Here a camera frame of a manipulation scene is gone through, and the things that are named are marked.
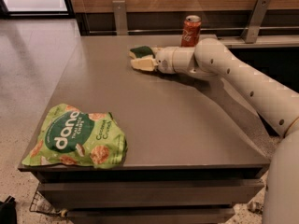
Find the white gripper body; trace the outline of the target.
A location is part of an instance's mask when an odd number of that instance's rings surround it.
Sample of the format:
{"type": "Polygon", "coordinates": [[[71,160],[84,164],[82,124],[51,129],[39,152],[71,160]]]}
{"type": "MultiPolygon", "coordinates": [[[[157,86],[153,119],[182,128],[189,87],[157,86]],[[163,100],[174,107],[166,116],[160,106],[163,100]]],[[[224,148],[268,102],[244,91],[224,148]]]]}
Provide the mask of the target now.
{"type": "Polygon", "coordinates": [[[162,48],[156,53],[155,60],[157,69],[164,74],[188,74],[195,66],[194,48],[162,48]]]}

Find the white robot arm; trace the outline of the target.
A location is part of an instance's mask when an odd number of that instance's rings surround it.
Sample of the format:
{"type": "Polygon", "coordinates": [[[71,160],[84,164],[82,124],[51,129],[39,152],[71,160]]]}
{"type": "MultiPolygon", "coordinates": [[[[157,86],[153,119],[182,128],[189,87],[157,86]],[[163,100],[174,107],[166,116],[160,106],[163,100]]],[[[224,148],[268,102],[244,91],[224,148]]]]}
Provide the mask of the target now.
{"type": "Polygon", "coordinates": [[[134,47],[135,70],[183,74],[204,81],[221,79],[251,113],[280,136],[266,180],[263,224],[299,224],[299,95],[240,61],[220,40],[201,39],[193,47],[134,47]]]}

